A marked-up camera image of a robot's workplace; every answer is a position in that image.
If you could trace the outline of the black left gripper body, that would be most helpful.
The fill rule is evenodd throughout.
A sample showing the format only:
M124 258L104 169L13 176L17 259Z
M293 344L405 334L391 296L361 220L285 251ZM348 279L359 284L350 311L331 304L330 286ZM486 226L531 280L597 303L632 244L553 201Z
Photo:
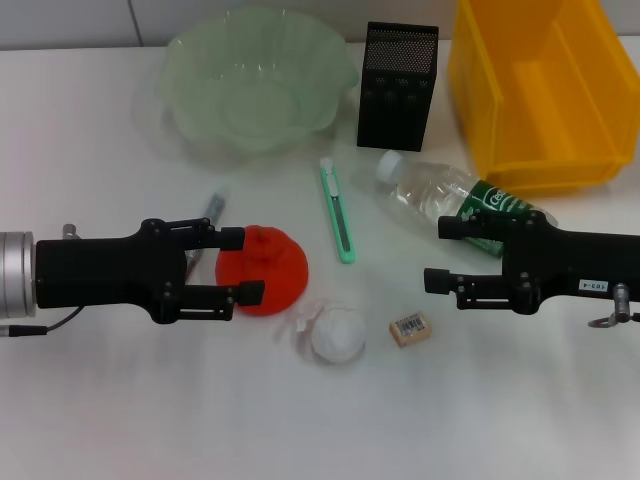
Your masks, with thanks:
M35 253L41 309L131 304L158 324L178 320L186 259L176 222L147 219L121 238L40 240Z

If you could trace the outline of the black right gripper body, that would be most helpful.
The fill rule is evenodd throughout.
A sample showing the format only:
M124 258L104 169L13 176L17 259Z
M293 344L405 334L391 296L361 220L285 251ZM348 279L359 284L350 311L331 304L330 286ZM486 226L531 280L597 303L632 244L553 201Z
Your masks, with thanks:
M556 296L614 301L620 285L637 303L639 238L562 230L533 213L508 230L502 277L511 309L522 315Z

